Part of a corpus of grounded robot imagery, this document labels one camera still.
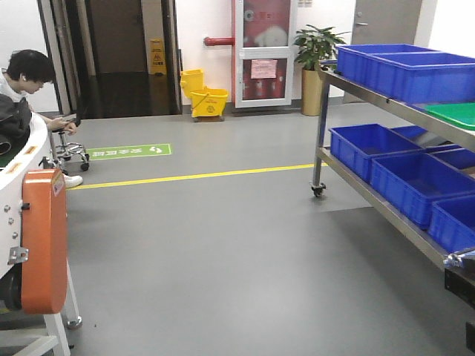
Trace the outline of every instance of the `metal bracket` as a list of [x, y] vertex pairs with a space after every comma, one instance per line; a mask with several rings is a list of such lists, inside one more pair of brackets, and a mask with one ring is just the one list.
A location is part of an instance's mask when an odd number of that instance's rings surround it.
[[10, 249], [10, 258], [8, 259], [8, 265], [15, 265], [17, 263], [23, 263], [28, 261], [28, 248], [21, 246], [12, 247]]

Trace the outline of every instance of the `black hair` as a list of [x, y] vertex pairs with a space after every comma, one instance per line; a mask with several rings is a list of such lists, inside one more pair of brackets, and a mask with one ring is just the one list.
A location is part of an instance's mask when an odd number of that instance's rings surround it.
[[37, 50], [20, 50], [10, 57], [7, 74], [19, 80], [20, 74], [34, 82], [54, 82], [56, 73], [52, 61]]

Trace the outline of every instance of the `blue bin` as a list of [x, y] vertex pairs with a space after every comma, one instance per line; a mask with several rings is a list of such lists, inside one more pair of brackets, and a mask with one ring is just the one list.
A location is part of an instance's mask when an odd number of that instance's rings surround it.
[[475, 246], [475, 196], [435, 202], [428, 233], [448, 253]]
[[[421, 128], [416, 125], [409, 125], [409, 126], [401, 126], [399, 128], [392, 128], [394, 132], [406, 137], [407, 139], [410, 139], [411, 141], [415, 142], [415, 140], [421, 136], [422, 134], [425, 134], [428, 132], [424, 128]], [[459, 145], [456, 145], [455, 143], [447, 143], [443, 145], [437, 145], [437, 146], [427, 146], [425, 148], [426, 152], [437, 152], [437, 151], [445, 151], [445, 150], [453, 150], [456, 148], [460, 148]]]
[[457, 169], [475, 167], [475, 153], [465, 148], [434, 152], [432, 155]]
[[366, 85], [414, 103], [475, 100], [475, 59], [443, 52], [378, 54], [367, 66]]
[[373, 160], [371, 186], [421, 229], [427, 229], [435, 201], [475, 194], [475, 179], [430, 154]]
[[332, 155], [368, 183], [373, 158], [424, 150], [378, 124], [330, 128], [330, 133]]
[[411, 44], [341, 44], [338, 48], [337, 71], [342, 76], [366, 84], [366, 71], [371, 55], [377, 53], [429, 52], [429, 48]]

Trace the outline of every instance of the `potted plant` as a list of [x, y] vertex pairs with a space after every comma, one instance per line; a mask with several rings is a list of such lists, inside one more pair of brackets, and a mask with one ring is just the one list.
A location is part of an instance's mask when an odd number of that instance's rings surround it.
[[344, 44], [341, 37], [346, 33], [333, 33], [334, 27], [317, 28], [311, 24], [297, 31], [294, 45], [298, 46], [295, 57], [297, 63], [302, 63], [302, 114], [309, 116], [320, 115], [321, 90], [323, 81], [321, 71], [328, 70], [331, 65], [320, 65], [323, 59], [335, 59], [338, 44]]

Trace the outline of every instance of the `yellow line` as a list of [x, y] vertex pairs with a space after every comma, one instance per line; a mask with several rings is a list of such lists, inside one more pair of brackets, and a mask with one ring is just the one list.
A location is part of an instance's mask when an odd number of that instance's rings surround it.
[[189, 176], [174, 176], [174, 177], [163, 177], [163, 178], [152, 178], [152, 179], [126, 180], [126, 181], [123, 181], [123, 182], [87, 184], [87, 185], [79, 185], [75, 188], [70, 188], [68, 190], [69, 191], [77, 191], [77, 190], [80, 190], [80, 189], [121, 187], [121, 186], [124, 186], [124, 185], [149, 184], [149, 183], [158, 183], [158, 182], [175, 182], [175, 181], [178, 181], [178, 180], [187, 180], [187, 179], [201, 179], [201, 178], [211, 178], [211, 177], [236, 176], [236, 175], [239, 175], [239, 174], [266, 173], [266, 172], [277, 172], [277, 171], [291, 171], [291, 170], [295, 170], [295, 169], [304, 169], [304, 168], [313, 168], [313, 164], [308, 164], [308, 165], [285, 165], [285, 166], [281, 166], [281, 167], [245, 169], [245, 170], [241, 170], [241, 171], [224, 171], [224, 172], [216, 172], [216, 173], [192, 174], [192, 175], [189, 175]]

